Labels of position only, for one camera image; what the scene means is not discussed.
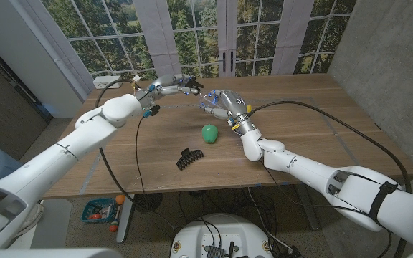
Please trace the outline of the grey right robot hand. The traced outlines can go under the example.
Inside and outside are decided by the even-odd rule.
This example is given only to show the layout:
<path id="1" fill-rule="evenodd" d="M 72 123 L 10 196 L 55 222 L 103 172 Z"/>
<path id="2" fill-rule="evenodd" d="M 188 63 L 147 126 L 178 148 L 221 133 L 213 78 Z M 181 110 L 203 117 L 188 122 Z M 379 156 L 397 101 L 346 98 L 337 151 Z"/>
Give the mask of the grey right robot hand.
<path id="1" fill-rule="evenodd" d="M 232 90 L 212 90 L 199 98 L 199 107 L 216 118 L 240 123 L 247 119 L 247 105 L 242 97 Z"/>

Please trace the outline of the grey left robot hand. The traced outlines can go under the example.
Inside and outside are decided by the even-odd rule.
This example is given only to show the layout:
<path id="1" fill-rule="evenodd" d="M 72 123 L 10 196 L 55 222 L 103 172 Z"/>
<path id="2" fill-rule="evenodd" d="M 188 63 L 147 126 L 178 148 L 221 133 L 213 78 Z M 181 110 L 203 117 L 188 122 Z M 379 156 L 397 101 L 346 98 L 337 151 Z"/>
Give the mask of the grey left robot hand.
<path id="1" fill-rule="evenodd" d="M 175 95 L 179 92 L 185 95 L 192 94 L 197 96 L 202 88 L 204 88 L 204 86 L 196 81 L 195 76 L 176 74 L 163 75 L 157 78 L 146 90 L 149 91 L 149 96 L 153 100 L 158 100 L 163 96 Z"/>

